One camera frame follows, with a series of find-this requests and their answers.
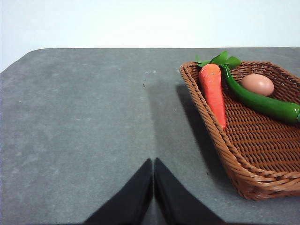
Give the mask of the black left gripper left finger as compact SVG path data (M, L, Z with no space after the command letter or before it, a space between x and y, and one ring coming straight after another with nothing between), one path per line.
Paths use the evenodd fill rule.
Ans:
M140 225L152 200L152 187L152 161L148 158L124 187L84 224Z

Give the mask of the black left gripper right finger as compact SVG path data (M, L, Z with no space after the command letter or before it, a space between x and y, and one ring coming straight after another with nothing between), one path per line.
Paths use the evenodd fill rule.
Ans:
M225 222L195 198L156 158L154 193L159 208L169 225L224 225Z

